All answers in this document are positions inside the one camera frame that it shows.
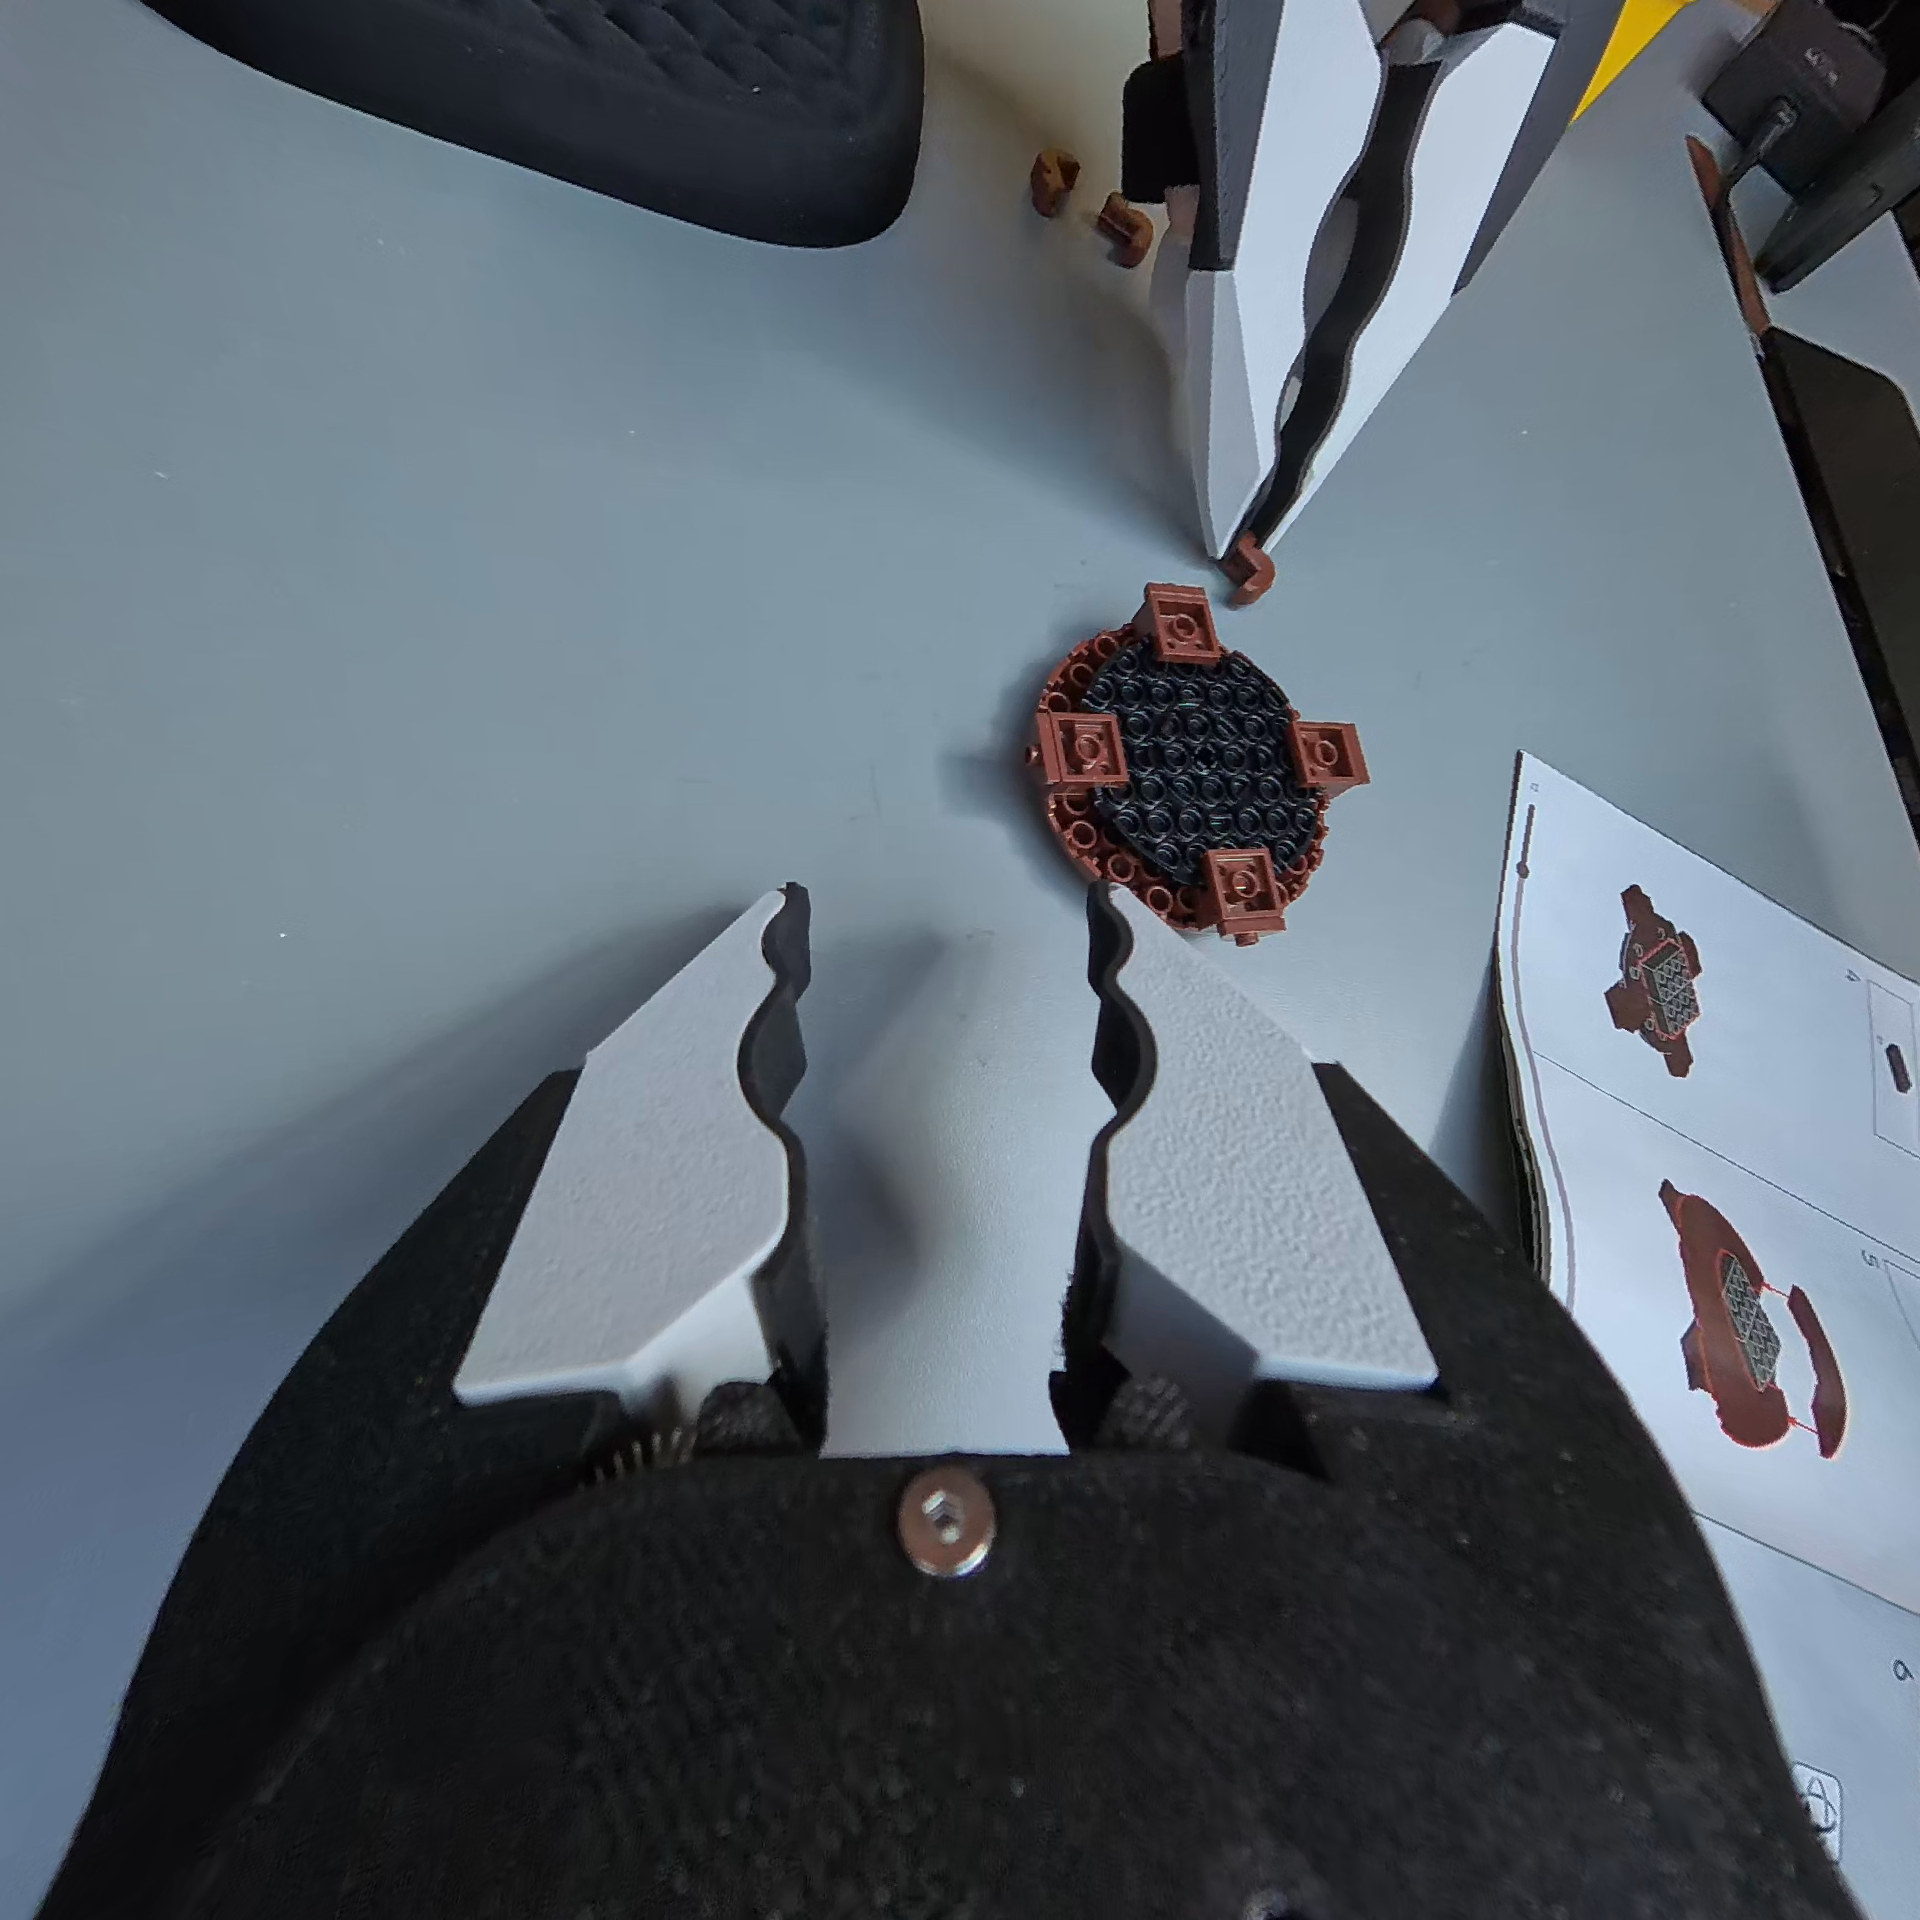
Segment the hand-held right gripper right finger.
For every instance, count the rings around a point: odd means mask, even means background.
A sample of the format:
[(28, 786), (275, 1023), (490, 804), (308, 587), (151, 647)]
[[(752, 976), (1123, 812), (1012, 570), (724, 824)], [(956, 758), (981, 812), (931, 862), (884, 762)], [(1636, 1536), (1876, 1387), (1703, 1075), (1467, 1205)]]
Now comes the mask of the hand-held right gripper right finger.
[(1061, 1421), (1121, 1374), (1233, 1427), (1265, 1381), (1426, 1391), (1438, 1365), (1305, 1051), (1112, 885), (1088, 893), (1092, 1139)]

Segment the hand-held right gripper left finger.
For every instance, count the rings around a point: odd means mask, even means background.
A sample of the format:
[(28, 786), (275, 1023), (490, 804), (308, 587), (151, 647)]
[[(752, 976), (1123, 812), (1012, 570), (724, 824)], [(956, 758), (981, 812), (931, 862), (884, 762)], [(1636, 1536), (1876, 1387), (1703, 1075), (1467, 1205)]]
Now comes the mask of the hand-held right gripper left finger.
[(666, 1429), (755, 1382), (823, 1441), (825, 1312), (782, 1121), (806, 1068), (806, 932), (803, 886), (764, 895), (588, 1053), (453, 1381), (462, 1403), (614, 1396)]

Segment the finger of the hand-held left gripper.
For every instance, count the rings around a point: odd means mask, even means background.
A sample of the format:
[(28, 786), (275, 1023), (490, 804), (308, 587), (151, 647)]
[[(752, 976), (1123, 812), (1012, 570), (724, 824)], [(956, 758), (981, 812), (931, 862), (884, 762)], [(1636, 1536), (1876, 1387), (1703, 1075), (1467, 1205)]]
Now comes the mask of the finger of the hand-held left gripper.
[(1413, 5), (1385, 39), (1373, 130), (1332, 207), (1282, 392), (1273, 471), (1252, 502), (1270, 544), (1450, 307), (1556, 39), (1522, 5)]
[(1183, 423), (1204, 551), (1224, 558), (1270, 479), (1310, 323), (1351, 216), (1336, 192), (1373, 130), (1397, 5), (1186, 3), (1196, 208), (1183, 278)]

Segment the round brown black brick assembly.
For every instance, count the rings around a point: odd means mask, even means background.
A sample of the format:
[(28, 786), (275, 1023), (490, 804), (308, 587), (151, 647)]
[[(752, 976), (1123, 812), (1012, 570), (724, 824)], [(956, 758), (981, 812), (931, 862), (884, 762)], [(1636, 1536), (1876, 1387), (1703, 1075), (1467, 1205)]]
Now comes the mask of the round brown black brick assembly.
[(1332, 800), (1370, 778), (1357, 730), (1303, 721), (1183, 583), (1150, 583), (1127, 626), (1063, 658), (1026, 765), (1080, 875), (1239, 948), (1283, 932), (1324, 862)]

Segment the yellow box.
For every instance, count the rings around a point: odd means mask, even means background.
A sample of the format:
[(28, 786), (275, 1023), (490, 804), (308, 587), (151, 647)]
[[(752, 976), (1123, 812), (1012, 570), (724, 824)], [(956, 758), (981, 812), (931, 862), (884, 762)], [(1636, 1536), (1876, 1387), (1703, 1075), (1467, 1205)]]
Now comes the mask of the yellow box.
[(1592, 109), (1595, 100), (1625, 74), (1628, 67), (1638, 62), (1638, 55), (1663, 32), (1663, 28), (1684, 5), (1687, 3), (1625, 0), (1592, 72), (1592, 80), (1587, 82), (1571, 117), (1580, 119), (1587, 109)]

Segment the brick instruction booklet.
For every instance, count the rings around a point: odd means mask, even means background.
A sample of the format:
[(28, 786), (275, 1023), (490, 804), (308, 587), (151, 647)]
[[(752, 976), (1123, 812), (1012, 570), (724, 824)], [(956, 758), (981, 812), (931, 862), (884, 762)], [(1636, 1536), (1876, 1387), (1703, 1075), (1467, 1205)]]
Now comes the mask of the brick instruction booklet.
[(1543, 1278), (1684, 1491), (1815, 1835), (1916, 1909), (1916, 990), (1522, 758), (1498, 1005)]

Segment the dark tablet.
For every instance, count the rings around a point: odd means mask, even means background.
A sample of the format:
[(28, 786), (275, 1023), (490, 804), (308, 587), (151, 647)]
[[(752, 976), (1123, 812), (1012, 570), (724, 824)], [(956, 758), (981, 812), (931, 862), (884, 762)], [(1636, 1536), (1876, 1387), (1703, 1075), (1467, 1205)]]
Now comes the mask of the dark tablet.
[(1916, 428), (1902, 386), (1783, 328), (1762, 376), (1812, 533), (1916, 820)]

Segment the black quilted cushion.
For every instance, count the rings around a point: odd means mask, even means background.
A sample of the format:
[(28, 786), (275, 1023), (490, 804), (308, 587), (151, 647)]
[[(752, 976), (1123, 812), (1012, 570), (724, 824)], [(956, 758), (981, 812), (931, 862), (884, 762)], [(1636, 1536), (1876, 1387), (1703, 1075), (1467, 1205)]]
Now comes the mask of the black quilted cushion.
[(258, 74), (686, 225), (859, 245), (923, 138), (916, 3), (153, 3)]

